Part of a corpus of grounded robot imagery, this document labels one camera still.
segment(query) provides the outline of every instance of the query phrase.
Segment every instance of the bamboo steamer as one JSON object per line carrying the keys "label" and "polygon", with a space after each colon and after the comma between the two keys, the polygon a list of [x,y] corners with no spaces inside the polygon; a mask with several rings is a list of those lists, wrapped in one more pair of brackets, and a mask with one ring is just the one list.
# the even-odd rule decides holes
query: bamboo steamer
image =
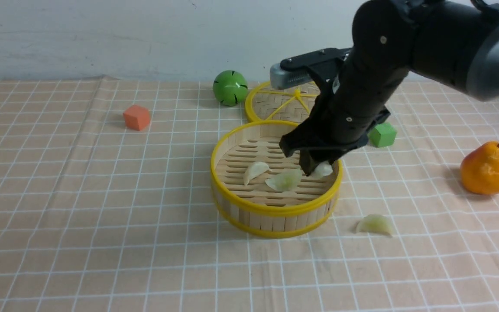
{"label": "bamboo steamer", "polygon": [[[299,153],[285,158],[279,148],[283,134],[297,126],[285,120],[262,120],[240,126],[224,136],[211,156],[211,190],[216,207],[227,221],[260,237],[303,235],[333,213],[343,177],[342,162],[321,179],[303,176],[296,190],[276,192],[265,180],[284,169],[299,168]],[[266,162],[271,170],[244,186],[243,175],[252,162]]]}

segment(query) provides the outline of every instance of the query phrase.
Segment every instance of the pear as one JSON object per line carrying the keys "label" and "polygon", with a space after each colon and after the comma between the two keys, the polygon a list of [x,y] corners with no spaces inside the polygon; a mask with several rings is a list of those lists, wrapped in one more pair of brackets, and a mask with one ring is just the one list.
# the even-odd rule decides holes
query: pear
{"label": "pear", "polygon": [[473,193],[499,194],[499,142],[487,142],[465,156],[460,166],[461,184]]}

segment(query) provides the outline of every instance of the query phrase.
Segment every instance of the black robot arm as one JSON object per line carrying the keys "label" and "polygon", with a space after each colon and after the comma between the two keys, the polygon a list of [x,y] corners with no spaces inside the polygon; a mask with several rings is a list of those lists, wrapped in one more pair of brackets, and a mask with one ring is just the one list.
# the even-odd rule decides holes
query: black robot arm
{"label": "black robot arm", "polygon": [[310,115],[281,138],[286,157],[300,151],[306,175],[365,146],[386,121],[386,102],[413,72],[479,100],[499,96],[499,4],[471,0],[369,0],[355,14],[352,48],[329,48],[271,67],[271,86],[314,81]]}

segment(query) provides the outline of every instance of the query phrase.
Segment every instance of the grid pattern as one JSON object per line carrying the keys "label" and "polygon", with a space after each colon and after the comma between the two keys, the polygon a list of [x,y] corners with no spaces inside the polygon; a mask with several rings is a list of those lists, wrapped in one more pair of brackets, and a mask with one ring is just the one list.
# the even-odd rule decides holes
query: grid pattern
{"label": "grid pattern", "polygon": [[[0,81],[0,311],[499,311],[499,195],[457,180],[499,101],[404,83],[389,106],[396,143],[343,159],[333,217],[263,240],[211,201],[211,152],[244,122],[211,83]],[[370,213],[398,235],[353,234]]]}

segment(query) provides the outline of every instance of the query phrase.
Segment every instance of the yellow steamer rim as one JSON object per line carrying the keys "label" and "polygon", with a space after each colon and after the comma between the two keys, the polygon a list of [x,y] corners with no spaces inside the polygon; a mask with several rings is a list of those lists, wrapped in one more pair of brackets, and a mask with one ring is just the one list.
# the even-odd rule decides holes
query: yellow steamer rim
{"label": "yellow steamer rim", "polygon": [[[220,139],[211,156],[211,189],[219,213],[247,233],[268,238],[302,235],[316,229],[333,213],[342,181],[342,162],[321,179],[303,176],[296,190],[276,192],[265,180],[299,168],[299,152],[285,158],[279,148],[283,134],[297,123],[262,120],[244,124]],[[246,168],[266,162],[270,171],[244,186]]]}
{"label": "yellow steamer rim", "polygon": [[295,88],[278,91],[271,82],[261,83],[246,97],[245,109],[248,122],[286,120],[301,123],[315,105],[319,87],[306,83]]}

